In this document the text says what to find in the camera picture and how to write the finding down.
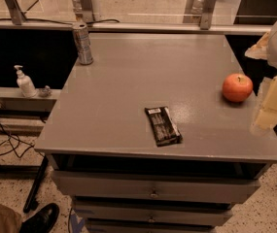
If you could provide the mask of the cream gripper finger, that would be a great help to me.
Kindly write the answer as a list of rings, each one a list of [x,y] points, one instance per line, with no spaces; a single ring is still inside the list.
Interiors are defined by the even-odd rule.
[[[260,84],[250,132],[264,135],[277,125],[277,75],[264,78]]]

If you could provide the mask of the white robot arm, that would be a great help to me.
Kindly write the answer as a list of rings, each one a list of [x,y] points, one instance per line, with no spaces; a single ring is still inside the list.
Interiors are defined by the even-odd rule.
[[[269,66],[277,69],[277,21],[245,55],[253,59],[263,59]],[[254,111],[251,132],[264,134],[277,125],[277,75],[272,79],[264,78],[259,89],[259,99]]]

